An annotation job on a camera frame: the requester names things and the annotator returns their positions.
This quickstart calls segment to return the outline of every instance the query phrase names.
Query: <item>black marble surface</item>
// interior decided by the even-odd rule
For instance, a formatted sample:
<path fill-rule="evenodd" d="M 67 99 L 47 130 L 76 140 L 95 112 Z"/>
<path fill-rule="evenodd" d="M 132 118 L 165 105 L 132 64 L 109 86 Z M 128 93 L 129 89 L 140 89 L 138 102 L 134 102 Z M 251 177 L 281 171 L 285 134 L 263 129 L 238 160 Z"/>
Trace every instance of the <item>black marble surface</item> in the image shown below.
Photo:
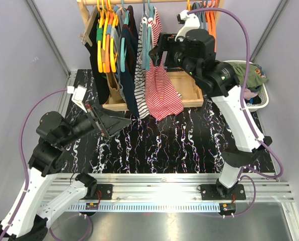
<path fill-rule="evenodd" d="M 78 70 L 75 86 L 87 87 L 86 99 L 97 99 L 91 70 Z M 73 121 L 82 111 L 73 102 L 66 118 Z M 253 117 L 260 128 L 257 114 Z M 218 173 L 224 160 L 221 152 L 235 146 L 230 128 L 217 106 L 208 98 L 202 107 L 185 108 L 175 116 L 157 121 L 152 116 L 132 124 L 110 140 L 93 134 L 70 144 L 73 161 L 65 173 Z M 254 166 L 261 172 L 274 172 L 268 152 Z"/>

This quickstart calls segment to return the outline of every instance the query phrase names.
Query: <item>dark clothing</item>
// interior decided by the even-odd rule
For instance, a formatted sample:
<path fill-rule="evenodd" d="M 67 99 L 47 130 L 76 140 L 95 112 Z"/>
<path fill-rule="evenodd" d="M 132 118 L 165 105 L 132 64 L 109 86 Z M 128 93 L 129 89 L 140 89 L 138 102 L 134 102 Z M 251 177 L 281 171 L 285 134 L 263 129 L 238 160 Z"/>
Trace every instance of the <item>dark clothing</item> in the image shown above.
<path fill-rule="evenodd" d="M 124 24 L 121 32 L 121 39 L 125 38 L 124 49 L 126 50 L 125 71 L 120 74 L 120 83 L 123 86 L 123 93 L 126 104 L 130 112 L 139 117 L 137 103 L 135 99 L 135 69 L 138 38 L 134 37 L 128 25 Z"/>
<path fill-rule="evenodd" d="M 138 39 L 138 32 L 137 32 L 137 28 L 136 28 L 135 19 L 134 19 L 134 10 L 133 10 L 133 7 L 131 5 L 129 5 L 127 7 L 127 10 L 129 10 L 129 23 L 128 23 L 128 27 L 129 27 L 131 33 L 133 34 L 133 36 L 136 39 Z"/>
<path fill-rule="evenodd" d="M 90 31 L 89 38 L 93 43 L 93 46 L 89 46 L 88 43 L 85 44 L 88 52 L 90 53 L 90 65 L 93 71 L 94 81 L 93 84 L 96 85 L 98 99 L 100 104 L 105 104 L 109 98 L 109 88 L 107 84 L 107 79 L 103 76 L 103 74 L 99 73 L 98 65 L 97 65 L 97 23 L 98 23 L 99 15 L 97 15 L 94 25 Z"/>

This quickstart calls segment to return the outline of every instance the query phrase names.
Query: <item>metal floor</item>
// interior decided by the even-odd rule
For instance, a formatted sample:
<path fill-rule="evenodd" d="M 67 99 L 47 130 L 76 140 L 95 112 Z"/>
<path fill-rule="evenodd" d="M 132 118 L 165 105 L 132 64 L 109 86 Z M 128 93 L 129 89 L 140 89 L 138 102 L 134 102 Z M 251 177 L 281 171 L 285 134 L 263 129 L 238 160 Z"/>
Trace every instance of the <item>metal floor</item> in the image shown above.
<path fill-rule="evenodd" d="M 238 203 L 237 212 L 247 208 Z M 77 241 L 88 222 L 82 217 L 65 221 L 75 213 L 64 213 L 53 228 L 57 238 Z M 96 213 L 92 216 L 92 241 L 286 241 L 292 240 L 280 203 L 256 203 L 242 217 L 222 219 L 210 213 Z M 45 241 L 54 240 L 50 234 Z"/>

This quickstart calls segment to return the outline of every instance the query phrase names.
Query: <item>cable tie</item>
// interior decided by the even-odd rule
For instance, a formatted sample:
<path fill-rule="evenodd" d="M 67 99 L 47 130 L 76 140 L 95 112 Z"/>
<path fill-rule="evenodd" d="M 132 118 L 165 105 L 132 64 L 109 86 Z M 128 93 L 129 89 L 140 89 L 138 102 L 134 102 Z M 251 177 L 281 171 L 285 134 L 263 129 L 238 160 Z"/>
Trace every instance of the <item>cable tie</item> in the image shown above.
<path fill-rule="evenodd" d="M 255 140 L 259 141 L 259 142 L 263 142 L 263 138 L 262 137 L 255 138 Z"/>

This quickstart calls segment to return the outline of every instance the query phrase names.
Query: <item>green clothing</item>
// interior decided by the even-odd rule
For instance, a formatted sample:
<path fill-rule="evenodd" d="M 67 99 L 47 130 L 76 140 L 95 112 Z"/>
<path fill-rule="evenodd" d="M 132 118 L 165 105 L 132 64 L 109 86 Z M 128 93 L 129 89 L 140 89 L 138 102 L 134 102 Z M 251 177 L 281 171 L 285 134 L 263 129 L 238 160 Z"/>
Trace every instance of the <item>green clothing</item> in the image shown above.
<path fill-rule="evenodd" d="M 235 63 L 235 62 L 229 62 L 234 68 L 234 71 L 236 75 L 239 78 L 240 85 L 243 85 L 244 75 L 245 75 L 245 63 Z M 257 64 L 250 64 L 249 68 L 249 74 L 248 74 L 248 80 L 246 83 L 247 88 L 257 88 L 263 83 L 265 83 L 268 80 L 268 78 L 265 76 L 265 74 L 262 71 L 261 66 Z"/>

